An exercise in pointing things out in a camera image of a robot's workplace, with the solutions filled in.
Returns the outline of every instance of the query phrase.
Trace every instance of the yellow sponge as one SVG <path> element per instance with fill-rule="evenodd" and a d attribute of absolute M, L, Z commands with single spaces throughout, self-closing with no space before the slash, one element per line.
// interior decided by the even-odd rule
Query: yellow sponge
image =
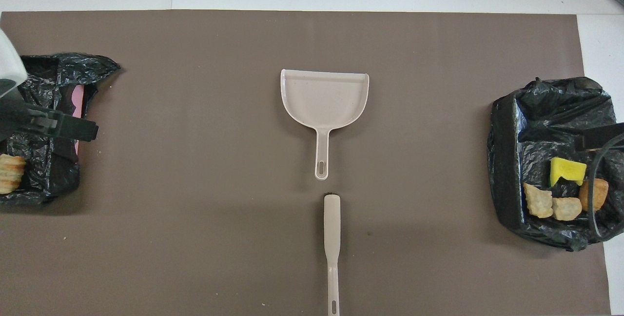
<path fill-rule="evenodd" d="M 564 158 L 550 159 L 550 186 L 554 186 L 559 178 L 573 180 L 578 185 L 583 185 L 587 165 L 581 162 L 566 160 Z"/>

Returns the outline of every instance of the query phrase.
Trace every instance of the brown mat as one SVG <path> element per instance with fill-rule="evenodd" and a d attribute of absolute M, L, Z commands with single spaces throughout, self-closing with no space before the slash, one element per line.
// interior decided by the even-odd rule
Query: brown mat
<path fill-rule="evenodd" d="M 325 314 L 329 191 L 344 315 L 609 313 L 602 245 L 523 240 L 488 189 L 490 103 L 583 75 L 574 16 L 7 12 L 2 28 L 22 54 L 124 69 L 93 103 L 80 189 L 2 214 L 3 314 Z M 325 182 L 282 68 L 370 74 Z"/>

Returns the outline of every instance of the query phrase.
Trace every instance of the dustpan handle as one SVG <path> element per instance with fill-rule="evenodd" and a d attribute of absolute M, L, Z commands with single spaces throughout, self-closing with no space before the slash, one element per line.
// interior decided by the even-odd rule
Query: dustpan handle
<path fill-rule="evenodd" d="M 330 130 L 316 130 L 316 162 L 314 175 L 318 180 L 326 180 L 330 168 Z"/>

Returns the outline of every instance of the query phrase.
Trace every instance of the black cable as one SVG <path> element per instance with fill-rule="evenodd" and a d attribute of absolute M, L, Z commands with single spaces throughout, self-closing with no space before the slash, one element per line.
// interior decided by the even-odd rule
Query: black cable
<path fill-rule="evenodd" d="M 593 211 L 593 181 L 596 178 L 596 172 L 598 170 L 598 165 L 600 165 L 600 161 L 604 158 L 605 154 L 611 150 L 611 148 L 619 142 L 624 140 L 624 134 L 619 134 L 613 138 L 611 138 L 604 146 L 598 151 L 596 157 L 593 159 L 589 170 L 587 180 L 589 182 L 589 187 L 587 191 L 587 217 L 589 219 L 590 230 L 593 231 L 595 238 L 599 242 L 604 242 L 609 240 L 615 236 L 621 228 L 624 227 L 624 220 L 618 223 L 610 232 L 607 232 L 604 236 L 600 234 L 598 229 L 598 225 L 596 224 L 596 213 Z"/>

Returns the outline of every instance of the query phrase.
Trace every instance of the pink object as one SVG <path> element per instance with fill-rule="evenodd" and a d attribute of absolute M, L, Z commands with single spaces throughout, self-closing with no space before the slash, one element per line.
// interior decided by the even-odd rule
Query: pink object
<path fill-rule="evenodd" d="M 72 103 L 76 107 L 72 116 L 75 118 L 82 117 L 82 97 L 84 96 L 84 85 L 79 84 L 74 88 L 74 93 L 72 93 Z M 78 141 L 76 140 L 76 154 L 78 154 Z"/>

